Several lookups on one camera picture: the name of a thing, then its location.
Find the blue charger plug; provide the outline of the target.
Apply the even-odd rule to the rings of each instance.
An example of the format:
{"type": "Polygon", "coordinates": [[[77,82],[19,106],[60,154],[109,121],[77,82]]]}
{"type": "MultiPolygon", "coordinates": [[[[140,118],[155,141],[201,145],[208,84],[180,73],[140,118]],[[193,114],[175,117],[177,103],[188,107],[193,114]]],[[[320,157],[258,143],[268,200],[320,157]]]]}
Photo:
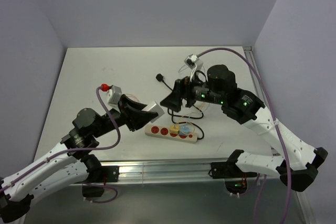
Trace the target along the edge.
{"type": "Polygon", "coordinates": [[[182,125],[180,126],[179,134],[180,135],[188,135],[191,133],[191,130],[188,126],[182,125]]]}

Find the white charger adapter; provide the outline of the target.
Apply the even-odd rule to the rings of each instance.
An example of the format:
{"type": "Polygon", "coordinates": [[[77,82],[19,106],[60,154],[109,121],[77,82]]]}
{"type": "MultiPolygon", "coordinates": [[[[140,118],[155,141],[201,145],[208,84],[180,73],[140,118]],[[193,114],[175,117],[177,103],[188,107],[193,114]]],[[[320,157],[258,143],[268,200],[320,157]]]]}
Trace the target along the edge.
{"type": "Polygon", "coordinates": [[[165,114],[164,110],[155,101],[150,102],[145,108],[142,109],[145,112],[154,112],[157,114],[150,122],[154,123],[157,119],[165,114]]]}

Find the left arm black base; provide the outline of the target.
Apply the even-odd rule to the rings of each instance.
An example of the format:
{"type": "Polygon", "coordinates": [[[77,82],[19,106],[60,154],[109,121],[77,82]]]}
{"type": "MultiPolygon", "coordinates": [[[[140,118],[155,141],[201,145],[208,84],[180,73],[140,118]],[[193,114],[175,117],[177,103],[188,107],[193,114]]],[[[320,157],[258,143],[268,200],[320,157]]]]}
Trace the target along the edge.
{"type": "Polygon", "coordinates": [[[83,157],[81,163],[85,165],[87,178],[82,183],[82,196],[84,200],[95,203],[105,204],[114,201],[118,196],[118,191],[108,183],[116,183],[119,178],[120,167],[118,165],[103,166],[100,161],[93,155],[83,157]],[[98,200],[106,190],[114,192],[110,199],[98,200]]]}

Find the yellow charger plug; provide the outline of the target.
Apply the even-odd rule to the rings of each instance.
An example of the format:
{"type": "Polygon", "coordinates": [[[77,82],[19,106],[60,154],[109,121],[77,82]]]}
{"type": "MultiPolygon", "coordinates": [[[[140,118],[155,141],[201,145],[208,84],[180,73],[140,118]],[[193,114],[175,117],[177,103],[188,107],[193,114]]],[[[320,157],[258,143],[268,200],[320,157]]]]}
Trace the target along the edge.
{"type": "Polygon", "coordinates": [[[179,125],[173,124],[173,125],[170,126],[170,129],[169,129],[170,134],[178,135],[179,131],[180,131],[180,126],[179,125]]]}

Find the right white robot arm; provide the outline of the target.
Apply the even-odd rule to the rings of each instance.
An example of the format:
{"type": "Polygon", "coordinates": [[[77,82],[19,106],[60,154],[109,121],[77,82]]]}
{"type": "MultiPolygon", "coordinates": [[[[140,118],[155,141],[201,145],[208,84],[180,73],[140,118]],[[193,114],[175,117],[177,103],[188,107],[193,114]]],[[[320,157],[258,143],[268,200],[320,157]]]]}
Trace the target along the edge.
{"type": "Polygon", "coordinates": [[[225,115],[255,132],[278,152],[277,156],[265,156],[235,150],[227,161],[211,166],[213,178],[264,174],[303,192],[313,183],[328,155],[324,148],[305,143],[274,119],[259,97],[238,88],[235,74],[225,65],[211,66],[205,82],[198,77],[176,80],[160,105],[179,112],[183,100],[188,108],[197,101],[220,105],[225,115]]]}

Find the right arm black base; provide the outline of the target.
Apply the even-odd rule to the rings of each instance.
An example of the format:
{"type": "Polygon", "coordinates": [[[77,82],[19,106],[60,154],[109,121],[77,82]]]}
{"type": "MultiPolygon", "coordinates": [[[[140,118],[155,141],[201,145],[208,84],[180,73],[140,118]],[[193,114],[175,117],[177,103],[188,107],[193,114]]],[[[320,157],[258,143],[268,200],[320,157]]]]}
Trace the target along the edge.
{"type": "Polygon", "coordinates": [[[243,150],[235,150],[226,161],[211,162],[209,177],[212,179],[229,179],[224,181],[228,194],[239,198],[241,195],[247,194],[253,189],[260,178],[260,174],[255,172],[243,172],[236,163],[241,154],[245,154],[243,150]]]}

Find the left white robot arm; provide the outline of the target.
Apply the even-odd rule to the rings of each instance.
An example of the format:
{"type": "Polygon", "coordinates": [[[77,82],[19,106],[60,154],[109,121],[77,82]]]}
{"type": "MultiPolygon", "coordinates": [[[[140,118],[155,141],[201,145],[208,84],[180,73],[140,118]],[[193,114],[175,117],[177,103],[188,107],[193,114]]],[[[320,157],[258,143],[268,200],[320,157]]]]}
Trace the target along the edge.
{"type": "Polygon", "coordinates": [[[1,219],[13,222],[30,210],[33,202],[74,183],[95,183],[103,177],[100,161],[91,154],[99,149],[97,138],[120,127],[132,132],[160,118],[164,111],[156,103],[135,102],[122,95],[118,109],[99,115],[91,108],[78,112],[74,128],[47,154],[26,168],[1,179],[1,219]]]}

